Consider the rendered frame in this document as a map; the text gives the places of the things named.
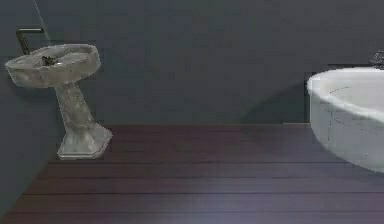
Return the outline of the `dark sink faucet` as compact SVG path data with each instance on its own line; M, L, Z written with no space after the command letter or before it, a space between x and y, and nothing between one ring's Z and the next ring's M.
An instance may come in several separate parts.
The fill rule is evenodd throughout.
M28 55L30 53L25 34L40 34L43 32L43 28L19 28L16 30L16 37L24 55Z

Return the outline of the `grey marble pedestal sink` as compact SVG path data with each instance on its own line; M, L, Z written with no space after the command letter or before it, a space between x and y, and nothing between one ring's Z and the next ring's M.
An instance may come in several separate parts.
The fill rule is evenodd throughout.
M94 120L79 87L101 67L96 46L46 46L7 61L5 67L19 87L55 90L65 128L57 151L60 159L95 159L105 152L112 132Z

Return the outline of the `white bathtub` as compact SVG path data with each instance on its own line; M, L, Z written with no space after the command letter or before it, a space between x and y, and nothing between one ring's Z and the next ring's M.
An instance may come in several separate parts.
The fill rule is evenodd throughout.
M310 127L335 156L384 173L384 70L335 69L308 78Z

